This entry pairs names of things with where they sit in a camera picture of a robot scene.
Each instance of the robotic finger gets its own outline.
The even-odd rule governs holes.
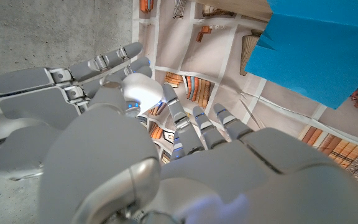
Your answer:
[[[189,155],[197,151],[203,151],[204,147],[198,138],[196,130],[187,117],[185,110],[180,104],[178,96],[172,86],[165,84],[163,86],[163,91],[173,118],[173,122],[177,128],[178,137],[183,144],[183,147],[175,149],[176,151],[183,150],[183,152],[174,151],[173,153],[179,155]]]
[[[150,62],[150,60],[147,57],[142,57],[142,58],[139,58],[138,60],[136,60],[135,62],[132,62],[125,68],[118,70],[116,73],[114,73],[112,75],[108,75],[104,78],[100,78],[97,80],[90,81],[88,83],[84,83],[82,85],[84,92],[89,98],[93,98],[95,93],[97,92],[97,90],[103,84],[103,80],[109,79],[111,77],[119,77],[121,80],[123,80],[128,75],[130,75],[134,72],[142,73],[144,75],[147,75],[148,77],[151,77],[152,71],[149,68],[149,62]]]
[[[77,81],[82,82],[135,57],[140,51],[142,51],[142,44],[135,42],[68,68],[71,75]]]
[[[216,146],[227,142],[199,106],[193,108],[193,115],[208,149],[214,149]]]
[[[173,134],[173,152],[171,161],[180,159],[183,156],[186,156],[186,153],[183,149],[183,144],[180,142],[178,131],[175,131],[175,134]]]
[[[220,103],[214,105],[214,112],[216,113],[219,122],[222,124],[232,141],[237,140],[253,131],[246,124],[234,117]]]

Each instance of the gray robot arm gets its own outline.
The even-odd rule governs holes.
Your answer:
[[[144,111],[153,106],[153,101],[159,101],[162,89],[156,83],[146,88],[154,93],[151,103],[130,95],[140,88],[141,80],[146,83],[151,80],[147,78],[151,77],[152,71],[146,57],[112,75],[82,84],[136,56],[141,50],[142,46],[134,43],[68,69],[31,68],[1,75],[0,176],[19,180],[40,175],[50,147],[46,142],[53,142],[76,117],[87,111],[90,101],[96,102],[95,93],[104,82],[117,78],[123,81],[135,73],[123,83],[128,89],[124,96],[127,108],[123,113],[128,116],[136,116],[141,109]]]

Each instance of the book spine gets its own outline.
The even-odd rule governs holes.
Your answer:
[[[202,32],[203,34],[210,34],[210,33],[212,33],[212,29],[209,28],[209,26],[203,26],[203,27],[201,28],[201,32]]]
[[[315,127],[310,127],[309,131],[306,133],[306,135],[303,137],[302,141],[304,143],[308,143],[308,141],[310,140],[311,136],[314,134],[314,132],[317,130],[317,128]]]
[[[200,91],[200,98],[198,100],[198,106],[203,106],[205,82],[206,82],[205,80],[201,80],[201,91]]]
[[[312,145],[316,142],[316,140],[318,139],[318,136],[320,136],[320,134],[321,134],[322,132],[323,132],[323,130],[316,129],[316,130],[314,131],[314,133],[311,135],[311,137],[310,137],[309,141],[307,142],[307,144],[308,144],[309,146],[312,146]]]
[[[356,147],[357,145],[354,143],[349,143],[343,150],[341,153],[339,153],[339,155],[337,156],[337,158],[335,158],[335,162],[337,164],[341,164],[343,162],[343,160],[353,151],[353,149]]]
[[[181,75],[177,75],[177,74],[174,74],[174,73],[167,72],[166,76],[169,77],[169,78],[172,78],[174,80],[179,80],[179,81],[183,82],[183,78],[182,78]]]
[[[328,147],[329,143],[331,143],[331,141],[333,141],[334,138],[335,136],[333,134],[328,134],[327,137],[323,140],[323,142],[318,147],[318,150],[323,152],[324,149]]]
[[[169,77],[165,77],[165,81],[168,82],[168,83],[171,83],[171,84],[176,84],[176,85],[179,85],[181,83],[178,80],[174,80],[174,79],[169,78]]]
[[[150,132],[149,132],[150,136],[153,134],[153,131],[155,130],[156,127],[157,127],[157,124],[154,123],[152,128],[150,128]]]
[[[157,115],[157,111],[158,111],[158,109],[159,109],[160,106],[161,106],[161,105],[156,106],[156,107],[154,108],[154,110],[153,110],[153,115],[154,115],[154,116]]]
[[[209,88],[211,87],[211,82],[206,81],[205,82],[205,90],[204,90],[204,100],[203,100],[203,108],[206,108],[206,105],[208,104],[209,100]]]
[[[147,7],[147,0],[144,0],[144,9],[145,9],[145,12],[148,13],[149,12],[149,9]]]
[[[191,77],[186,77],[186,79],[187,79],[187,87],[188,87],[187,98],[189,98],[191,94]]]
[[[323,153],[327,156],[330,155],[341,140],[341,138],[335,136],[335,138],[328,144],[327,148],[324,149]]]
[[[161,138],[161,136],[162,136],[162,131],[163,131],[163,129],[160,128],[159,131],[158,131],[158,133],[157,133],[157,135],[156,135],[156,139],[160,139],[160,138]]]
[[[195,102],[198,103],[198,100],[200,100],[200,91],[201,91],[201,79],[198,79],[198,89],[196,94],[196,100]]]
[[[204,36],[204,34],[202,32],[198,32],[196,41],[201,43],[201,41],[203,40],[203,36]]]
[[[163,103],[162,106],[158,109],[157,115],[160,115],[161,112],[165,109],[166,106],[167,106],[167,104],[166,104],[166,103]]]
[[[330,153],[328,157],[335,159],[348,144],[349,141],[342,139],[342,141],[339,142],[339,144],[335,147],[335,149]]]
[[[156,139],[157,138],[157,133],[160,131],[160,127],[157,126],[157,128],[154,130],[154,132],[152,133],[152,139]]]
[[[193,93],[193,97],[191,98],[192,101],[196,101],[197,91],[198,91],[198,78],[194,77],[194,93]]]
[[[341,166],[347,168],[358,156],[358,146],[356,146],[349,155],[341,162]]]

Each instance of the orange book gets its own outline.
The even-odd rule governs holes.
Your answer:
[[[148,7],[148,4],[147,4],[147,1],[148,0],[144,0],[144,8],[145,8],[146,13],[149,12],[149,7]]]
[[[140,0],[140,10],[142,11],[142,12],[144,12],[144,13],[147,13],[147,11],[146,11],[146,8],[145,8],[145,2],[146,2],[147,0]]]
[[[166,76],[168,76],[170,78],[173,78],[173,79],[180,80],[180,81],[183,82],[183,77],[181,75],[177,75],[177,74],[174,74],[174,73],[167,72]]]
[[[203,40],[203,36],[204,36],[204,34],[202,32],[199,32],[197,35],[196,41],[201,43],[201,41]]]
[[[191,77],[186,77],[187,79],[187,98],[191,95]]]
[[[332,151],[332,153],[330,153],[330,155],[328,157],[335,159],[339,153],[342,152],[342,150],[349,144],[349,141],[346,141],[344,139],[342,139],[342,141],[340,141],[338,143],[338,145],[335,147],[335,149]]]
[[[308,141],[308,145],[309,146],[312,146],[315,142],[316,142],[316,140],[318,139],[318,136],[320,136],[320,134],[323,132],[323,130],[320,130],[320,129],[316,129],[315,131],[314,131],[314,133],[311,135],[311,137],[310,137],[310,140]]]
[[[327,146],[329,145],[329,143],[331,143],[331,141],[333,141],[333,139],[335,138],[335,135],[333,134],[328,134],[326,138],[324,138],[324,141],[320,144],[320,146],[317,148],[317,150],[323,152],[324,149],[327,148]]]
[[[157,128],[153,131],[153,133],[152,133],[152,138],[153,139],[156,139],[157,138],[157,133],[160,131],[160,127],[158,127],[158,125],[157,125]]]
[[[308,143],[308,141],[310,140],[311,136],[314,134],[314,132],[317,130],[317,128],[315,127],[310,127],[309,131],[306,133],[306,135],[303,137],[302,141],[304,143]]]
[[[176,79],[176,78],[173,78],[173,77],[169,77],[169,76],[166,76],[165,77],[166,80],[171,80],[173,82],[178,82],[178,83],[182,83],[183,80],[179,80],[179,79]]]
[[[339,153],[339,155],[337,156],[337,158],[335,158],[335,162],[338,164],[341,164],[343,162],[343,160],[356,148],[356,144],[354,143],[349,143],[343,150],[341,153]]]
[[[153,124],[153,126],[152,126],[152,128],[150,129],[150,136],[152,135],[152,133],[153,133],[153,131],[155,130],[155,128],[157,128],[157,124],[156,123],[154,123]]]
[[[197,90],[198,90],[198,78],[194,77],[194,93],[193,93],[193,97],[191,98],[192,101],[196,101]]]
[[[200,96],[198,98],[198,106],[203,106],[205,83],[206,83],[205,80],[201,80],[201,90],[200,90]]]
[[[206,108],[206,105],[208,104],[209,100],[209,88],[211,87],[211,82],[206,81],[205,82],[205,90],[204,90],[204,100],[203,100],[203,108]]]
[[[349,155],[341,162],[341,166],[349,166],[358,156],[358,146],[356,146]]]
[[[157,115],[157,111],[158,111],[158,106],[156,106],[156,107],[154,108],[154,110],[153,110],[153,115],[154,115],[154,116]]]
[[[325,155],[330,155],[330,153],[335,149],[335,147],[339,144],[339,142],[341,142],[341,138],[336,137],[328,144],[327,148],[324,149],[323,153]]]
[[[160,139],[160,138],[161,138],[161,136],[162,136],[162,131],[163,131],[162,128],[160,128],[159,131],[158,131],[158,133],[157,133],[157,135],[155,136],[156,139]]]
[[[181,83],[181,82],[178,82],[177,80],[174,80],[174,79],[169,78],[169,77],[165,77],[165,81],[168,82],[168,83],[177,84],[177,85],[179,85]]]
[[[201,28],[201,32],[202,32],[203,34],[210,34],[210,33],[212,32],[212,29],[210,29],[209,26],[203,26],[203,27]]]

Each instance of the concrete wall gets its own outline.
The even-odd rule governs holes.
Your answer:
[[[0,74],[67,67],[132,40],[130,0],[0,0]],[[38,223],[39,179],[0,179],[0,223]]]

